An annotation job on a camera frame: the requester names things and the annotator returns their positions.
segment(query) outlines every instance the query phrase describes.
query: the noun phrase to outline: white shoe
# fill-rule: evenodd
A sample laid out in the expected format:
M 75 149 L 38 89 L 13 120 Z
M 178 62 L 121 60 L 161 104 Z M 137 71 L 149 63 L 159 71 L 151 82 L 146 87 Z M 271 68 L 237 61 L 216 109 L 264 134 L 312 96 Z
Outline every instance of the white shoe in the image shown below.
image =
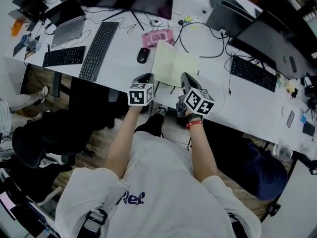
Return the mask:
M 42 99 L 41 99 L 41 103 L 44 103 L 45 101 L 45 96 L 49 93 L 49 88 L 47 86 L 44 86 L 43 89 L 41 90 L 41 95 L 42 95 Z
M 160 105 L 158 109 L 155 111 L 155 114 L 160 114 L 165 116 L 168 110 L 168 106 Z

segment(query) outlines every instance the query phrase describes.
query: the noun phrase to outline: open notebook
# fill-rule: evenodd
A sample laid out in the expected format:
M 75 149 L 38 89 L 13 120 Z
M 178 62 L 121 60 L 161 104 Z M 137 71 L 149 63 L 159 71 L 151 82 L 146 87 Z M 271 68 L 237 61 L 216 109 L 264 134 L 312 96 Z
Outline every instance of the open notebook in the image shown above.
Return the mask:
M 177 51 L 171 44 L 158 41 L 152 68 L 155 80 L 180 87 L 181 74 L 187 72 L 197 79 L 198 68 L 199 56 Z

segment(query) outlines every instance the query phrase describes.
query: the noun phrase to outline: silver laptop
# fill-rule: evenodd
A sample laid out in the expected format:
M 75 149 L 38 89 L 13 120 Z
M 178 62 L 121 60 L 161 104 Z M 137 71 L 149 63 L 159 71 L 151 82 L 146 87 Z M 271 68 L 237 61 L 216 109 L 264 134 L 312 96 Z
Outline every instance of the silver laptop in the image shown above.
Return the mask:
M 52 48 L 81 37 L 85 13 L 76 0 L 67 0 L 45 13 L 55 26 Z

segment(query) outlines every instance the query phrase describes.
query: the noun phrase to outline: monitor stand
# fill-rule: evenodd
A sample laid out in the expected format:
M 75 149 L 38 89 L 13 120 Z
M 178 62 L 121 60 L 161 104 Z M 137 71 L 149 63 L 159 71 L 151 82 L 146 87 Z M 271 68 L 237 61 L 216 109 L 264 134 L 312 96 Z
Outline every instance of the monitor stand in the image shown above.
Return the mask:
M 137 16 L 136 16 L 136 15 L 134 14 L 134 12 L 131 11 L 131 10 L 122 10 L 122 11 L 120 11 L 120 12 L 118 12 L 118 13 L 116 13 L 116 14 L 114 14 L 114 15 L 108 17 L 108 18 L 103 19 L 103 22 L 106 21 L 107 19 L 110 19 L 110 18 L 112 18 L 112 17 L 116 17 L 117 15 L 119 15 L 119 14 L 121 14 L 121 13 L 124 13 L 124 12 L 127 12 L 127 11 L 130 11 L 130 12 L 133 14 L 133 16 L 135 17 L 135 19 L 136 19 L 137 22 L 139 23 L 140 27 L 141 27 L 142 30 L 144 31 L 144 28 L 143 28 L 143 26 L 141 25 L 140 21 L 138 20 Z

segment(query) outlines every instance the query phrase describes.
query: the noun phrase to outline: clear plastic container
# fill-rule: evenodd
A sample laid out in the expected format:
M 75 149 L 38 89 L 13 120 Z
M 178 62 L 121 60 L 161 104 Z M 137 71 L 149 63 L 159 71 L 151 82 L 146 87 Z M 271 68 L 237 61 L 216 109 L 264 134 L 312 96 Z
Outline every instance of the clear plastic container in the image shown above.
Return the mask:
M 40 48 L 42 46 L 42 42 L 34 40 L 33 38 L 31 38 L 31 37 L 29 37 L 27 35 L 23 35 L 22 36 L 20 43 L 22 45 L 30 48 L 31 50 L 34 50 L 34 51 L 40 50 Z

